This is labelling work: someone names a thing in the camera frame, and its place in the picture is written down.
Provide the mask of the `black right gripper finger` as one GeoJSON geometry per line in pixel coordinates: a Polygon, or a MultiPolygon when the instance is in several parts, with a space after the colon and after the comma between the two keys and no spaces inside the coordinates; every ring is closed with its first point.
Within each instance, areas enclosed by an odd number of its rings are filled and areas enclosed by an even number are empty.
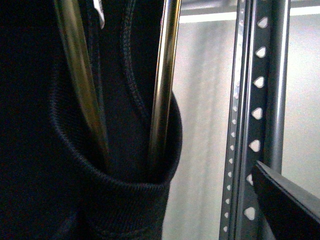
{"type": "Polygon", "coordinates": [[[252,169],[258,204],[277,240],[318,240],[320,199],[256,161],[252,169]]]}

